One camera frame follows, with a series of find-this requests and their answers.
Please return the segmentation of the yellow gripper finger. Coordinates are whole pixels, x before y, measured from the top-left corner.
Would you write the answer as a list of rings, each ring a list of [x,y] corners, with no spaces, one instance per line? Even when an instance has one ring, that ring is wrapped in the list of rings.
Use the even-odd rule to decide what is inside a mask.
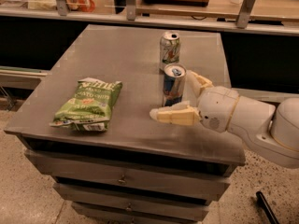
[[[181,126],[193,126],[201,120],[198,109],[192,107],[189,101],[151,109],[149,115],[161,123]]]
[[[188,70],[186,75],[187,83],[192,89],[192,92],[196,98],[198,98],[205,89],[213,87],[213,82],[211,80],[198,75],[192,70]]]

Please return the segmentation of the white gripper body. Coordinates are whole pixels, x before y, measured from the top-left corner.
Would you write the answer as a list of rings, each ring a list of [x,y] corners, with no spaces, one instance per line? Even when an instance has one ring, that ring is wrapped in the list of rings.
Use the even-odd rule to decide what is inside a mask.
[[[205,89],[198,98],[201,124],[213,131],[226,131],[239,99],[237,91],[217,86]]]

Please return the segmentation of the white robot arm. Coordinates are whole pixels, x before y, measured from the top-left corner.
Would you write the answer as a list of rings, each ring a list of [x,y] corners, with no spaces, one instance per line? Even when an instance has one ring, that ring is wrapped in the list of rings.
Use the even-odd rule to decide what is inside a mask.
[[[195,107],[180,102],[152,109],[149,115],[161,123],[192,126],[201,123],[218,133],[240,137],[246,146],[282,167],[299,167],[299,99],[289,98],[270,105],[215,86],[193,71],[187,82],[197,99]]]

